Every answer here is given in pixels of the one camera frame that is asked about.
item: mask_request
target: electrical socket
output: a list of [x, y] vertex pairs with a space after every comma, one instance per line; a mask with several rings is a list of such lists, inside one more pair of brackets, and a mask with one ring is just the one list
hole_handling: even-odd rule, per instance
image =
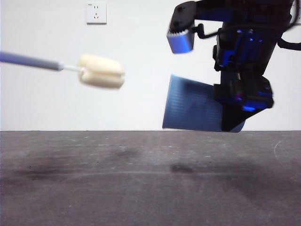
[[87, 3], [87, 24], [107, 23], [107, 4], [105, 2]]

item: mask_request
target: blue light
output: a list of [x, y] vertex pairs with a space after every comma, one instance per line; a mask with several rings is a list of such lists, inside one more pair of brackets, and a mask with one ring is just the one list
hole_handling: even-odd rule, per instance
[[243, 111], [245, 111], [245, 112], [254, 112], [255, 110], [256, 110], [256, 108], [243, 106]]

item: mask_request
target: blue handle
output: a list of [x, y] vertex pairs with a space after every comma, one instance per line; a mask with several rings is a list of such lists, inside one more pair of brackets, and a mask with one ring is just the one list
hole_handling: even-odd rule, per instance
[[29, 56], [22, 56], [13, 53], [0, 52], [0, 62], [17, 64], [17, 65], [26, 65], [31, 67], [45, 68], [55, 71], [63, 70], [63, 64], [54, 61], [41, 60], [38, 58], [33, 58]]

